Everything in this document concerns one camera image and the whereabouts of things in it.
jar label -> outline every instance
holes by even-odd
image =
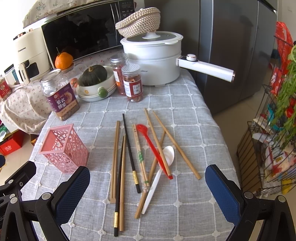
[[[0,85],[0,97],[3,98],[5,97],[9,92],[11,92],[8,84],[6,83],[5,80],[2,81]]]
[[[119,82],[118,73],[116,71],[114,71],[114,70],[113,70],[113,73],[114,73],[115,81]]]
[[[137,97],[142,94],[142,80],[138,80],[136,82],[127,82],[123,81],[124,89],[126,91],[126,95],[128,97]]]
[[[46,98],[52,107],[52,110],[58,117],[65,115],[69,110],[78,104],[70,83],[66,84],[56,93]]]

orange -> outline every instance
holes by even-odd
[[[64,69],[69,68],[72,63],[73,63],[72,55],[70,55],[66,52],[62,52],[62,53],[58,54],[58,56],[56,57],[54,65],[56,66],[57,69],[64,70]]]

green vegetable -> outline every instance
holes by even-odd
[[[107,70],[102,65],[90,66],[78,79],[79,86],[93,86],[107,79]]]
[[[282,84],[281,90],[277,97],[276,111],[274,119],[271,122],[271,126],[277,123],[277,121],[284,115],[285,110],[290,106],[290,98],[296,93],[296,46],[291,50],[291,53],[288,56],[288,59],[291,60],[287,70],[289,71],[285,81]],[[281,145],[281,149],[284,149],[291,139],[296,135],[296,126],[294,125],[296,119],[296,105],[294,106],[293,115],[287,119],[284,123],[284,129],[281,130],[275,139],[276,141],[284,140]]]

red box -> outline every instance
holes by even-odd
[[[22,147],[22,142],[24,140],[24,132],[18,130],[13,133],[4,141],[0,142],[0,151],[3,155],[8,155]]]

gray tablecloth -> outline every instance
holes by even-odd
[[[74,123],[76,132],[89,150],[87,167],[91,173],[91,181],[69,223],[62,225],[71,241],[226,239],[233,225],[225,220],[205,183],[204,173],[208,165],[216,164],[227,178],[236,183],[237,176],[220,129],[187,70],[182,69],[181,76],[164,87],[145,86],[144,99],[139,103],[128,102],[126,97],[115,92],[108,99],[80,104],[80,109],[64,122],[53,114],[50,115],[30,157],[36,164],[37,172],[22,189],[23,200],[37,199],[45,192],[53,192],[61,182],[70,177],[62,174],[44,156],[39,155],[38,151],[49,127]],[[109,202],[109,192],[116,121],[121,121],[122,140],[122,113],[125,113],[136,170],[141,179],[131,124],[147,124],[144,107],[149,110],[158,137],[161,137],[163,131],[152,110],[175,137],[202,178],[195,178],[175,149],[175,160],[170,167],[174,179],[168,180],[162,174],[146,214],[140,219],[134,219],[140,194],[136,192],[127,154],[125,231],[120,232],[120,238],[115,238],[115,205]],[[140,134],[139,138],[149,172],[153,155]],[[167,145],[172,143],[166,136],[163,146]],[[42,240],[44,235],[39,224],[34,225],[39,239]]]

